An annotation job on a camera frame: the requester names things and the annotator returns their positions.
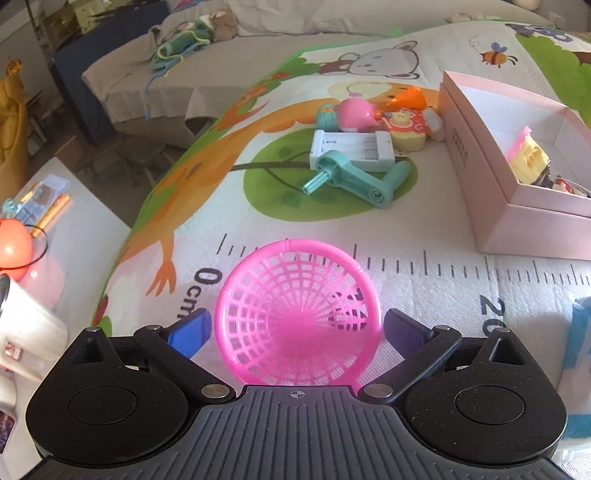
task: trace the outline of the metal screw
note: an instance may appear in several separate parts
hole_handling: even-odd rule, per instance
[[[380,192],[376,190],[372,190],[369,195],[375,203],[384,202],[384,195],[382,195]]]
[[[230,394],[230,388],[219,383],[205,385],[201,389],[201,395],[207,398],[223,398]]]
[[[388,398],[394,393],[392,387],[383,383],[372,383],[365,387],[363,391],[373,398]]]

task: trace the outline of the teal hand crank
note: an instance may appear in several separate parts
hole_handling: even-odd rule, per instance
[[[380,180],[351,165],[347,156],[337,150],[330,150],[322,155],[318,159],[317,168],[316,177],[302,187],[306,195],[311,195],[328,183],[357,195],[377,208],[386,208],[392,202],[394,192],[404,183],[411,171],[410,163],[401,160]]]

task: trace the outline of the white toy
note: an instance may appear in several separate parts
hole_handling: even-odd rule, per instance
[[[343,153],[351,164],[370,173],[385,173],[396,163],[396,156],[389,132],[373,134],[314,132],[310,150],[310,168],[317,170],[316,162],[330,150]]]
[[[7,344],[15,347],[12,355]],[[40,382],[43,376],[31,364],[57,360],[67,344],[66,325],[8,275],[0,275],[0,366]]]
[[[443,142],[445,140],[445,129],[443,127],[443,118],[431,107],[423,110],[423,118],[425,123],[431,130],[431,137],[433,140]]]

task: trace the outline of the pink toy pig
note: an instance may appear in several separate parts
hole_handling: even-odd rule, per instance
[[[374,132],[379,125],[374,117],[374,106],[362,98],[347,98],[337,109],[339,128],[342,132]]]

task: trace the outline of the cartoon bear print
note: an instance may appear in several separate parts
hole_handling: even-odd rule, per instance
[[[413,50],[414,40],[399,43],[392,48],[370,51],[364,55],[345,53],[336,61],[322,65],[322,75],[373,75],[393,79],[415,80],[419,78],[418,55]]]

